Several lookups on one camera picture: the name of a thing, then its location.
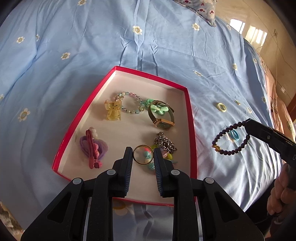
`pillow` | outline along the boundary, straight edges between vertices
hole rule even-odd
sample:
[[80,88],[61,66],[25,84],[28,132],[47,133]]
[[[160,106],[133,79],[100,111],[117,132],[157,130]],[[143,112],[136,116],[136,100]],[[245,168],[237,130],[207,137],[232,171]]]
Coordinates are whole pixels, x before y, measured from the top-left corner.
[[217,0],[173,0],[201,16],[209,25],[215,27],[215,8]]

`watch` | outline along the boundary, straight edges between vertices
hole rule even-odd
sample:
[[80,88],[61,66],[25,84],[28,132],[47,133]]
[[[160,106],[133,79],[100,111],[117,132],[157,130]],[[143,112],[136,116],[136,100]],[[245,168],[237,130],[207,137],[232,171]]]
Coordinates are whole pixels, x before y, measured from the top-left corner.
[[[166,119],[161,119],[161,118],[156,118],[152,111],[151,111],[151,105],[154,104],[154,105],[160,105],[160,106],[166,106],[168,107],[168,113],[170,114],[170,121],[169,120],[166,120]],[[169,130],[172,126],[175,125],[174,121],[174,110],[169,107],[168,104],[160,101],[160,100],[154,100],[151,102],[151,104],[148,106],[148,114],[149,114],[149,117],[150,119],[152,120],[153,124],[155,127],[157,128],[160,128],[160,129],[163,129],[163,130]]]

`bed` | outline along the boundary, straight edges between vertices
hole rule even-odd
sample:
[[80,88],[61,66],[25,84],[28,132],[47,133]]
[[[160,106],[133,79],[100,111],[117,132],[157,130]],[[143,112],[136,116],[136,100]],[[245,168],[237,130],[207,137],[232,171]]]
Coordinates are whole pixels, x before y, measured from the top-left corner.
[[[0,27],[0,200],[23,228],[67,185],[52,171],[54,156],[114,66],[187,87],[198,179],[213,177],[243,210],[262,195],[281,170],[277,153],[254,138],[233,156],[211,145],[247,118],[275,127],[267,70],[236,30],[218,17],[215,24],[172,0],[23,0],[14,8]],[[115,201],[113,209],[115,240],[172,237],[171,207]]]

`glossy floor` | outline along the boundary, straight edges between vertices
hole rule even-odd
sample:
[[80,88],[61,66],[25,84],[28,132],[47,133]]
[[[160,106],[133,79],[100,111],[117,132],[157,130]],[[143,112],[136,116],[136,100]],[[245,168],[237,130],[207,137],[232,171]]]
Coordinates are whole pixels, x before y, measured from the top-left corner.
[[216,15],[260,53],[277,79],[278,96],[288,106],[296,94],[296,48],[276,13],[263,0],[219,0]]

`green scrunchie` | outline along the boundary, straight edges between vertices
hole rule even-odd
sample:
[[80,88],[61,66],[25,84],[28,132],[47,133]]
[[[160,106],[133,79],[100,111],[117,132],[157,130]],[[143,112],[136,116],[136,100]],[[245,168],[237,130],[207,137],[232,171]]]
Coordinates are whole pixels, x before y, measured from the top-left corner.
[[164,115],[167,111],[168,111],[168,107],[167,106],[161,106],[161,105],[154,105],[151,104],[154,100],[153,99],[147,99],[144,102],[144,105],[146,108],[148,108],[149,105],[151,105],[150,109],[152,112],[156,112],[160,115]]

